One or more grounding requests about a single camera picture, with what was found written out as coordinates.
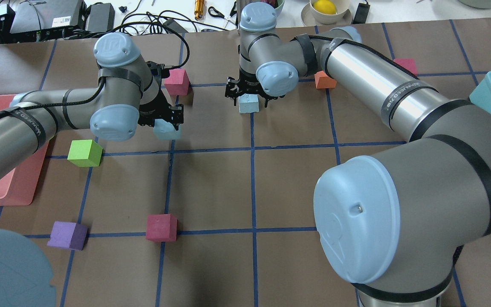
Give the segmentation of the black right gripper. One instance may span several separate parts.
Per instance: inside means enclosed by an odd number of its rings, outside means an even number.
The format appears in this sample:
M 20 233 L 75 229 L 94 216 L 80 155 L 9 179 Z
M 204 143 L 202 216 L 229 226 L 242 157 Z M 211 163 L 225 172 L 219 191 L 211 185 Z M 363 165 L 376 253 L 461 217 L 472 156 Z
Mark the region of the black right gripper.
M 267 94 L 261 84 L 253 77 L 240 75 L 236 80 L 232 76 L 227 78 L 225 87 L 225 97 L 233 100 L 233 104 L 237 105 L 238 97 L 244 94 L 258 95 L 264 98 L 264 108 L 268 107 L 269 101 L 277 100 L 278 97 Z

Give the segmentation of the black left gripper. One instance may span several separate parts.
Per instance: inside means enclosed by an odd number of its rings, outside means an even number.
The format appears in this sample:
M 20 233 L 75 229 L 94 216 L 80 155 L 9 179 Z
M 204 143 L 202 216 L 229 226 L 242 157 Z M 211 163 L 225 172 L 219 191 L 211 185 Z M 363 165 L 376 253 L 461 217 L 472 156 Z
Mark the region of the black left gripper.
M 154 127 L 156 119 L 163 119 L 172 124 L 175 130 L 179 130 L 179 126 L 185 122 L 184 105 L 170 105 L 161 90 L 162 80 L 169 77 L 170 69 L 156 62 L 146 64 L 151 71 L 152 80 L 143 93 L 147 102 L 139 107 L 138 125 Z

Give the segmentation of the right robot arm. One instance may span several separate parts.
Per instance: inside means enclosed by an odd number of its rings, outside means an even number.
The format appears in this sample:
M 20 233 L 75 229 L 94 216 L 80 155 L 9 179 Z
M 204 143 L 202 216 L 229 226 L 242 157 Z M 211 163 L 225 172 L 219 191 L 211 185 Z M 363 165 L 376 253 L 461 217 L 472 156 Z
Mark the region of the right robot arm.
M 241 10 L 240 78 L 228 78 L 226 97 L 281 98 L 324 71 L 398 133 L 406 144 L 321 175 L 316 229 L 361 307 L 440 306 L 460 247 L 491 235 L 491 114 L 441 95 L 351 26 L 284 43 L 276 23 L 267 3 Z

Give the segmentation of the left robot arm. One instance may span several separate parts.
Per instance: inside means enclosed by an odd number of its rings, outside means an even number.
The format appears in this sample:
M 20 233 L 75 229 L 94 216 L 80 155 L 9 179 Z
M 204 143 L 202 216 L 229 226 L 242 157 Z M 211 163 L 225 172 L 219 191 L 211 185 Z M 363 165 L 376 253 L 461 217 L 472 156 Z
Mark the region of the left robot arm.
M 99 38 L 92 89 L 31 91 L 16 95 L 0 110 L 0 179 L 65 130 L 90 130 L 99 139 L 121 142 L 138 125 L 163 120 L 175 131 L 184 122 L 183 105 L 171 105 L 161 79 L 169 72 L 146 62 L 130 36 L 112 32 Z M 35 243 L 0 229 L 0 307 L 54 307 L 53 270 Z

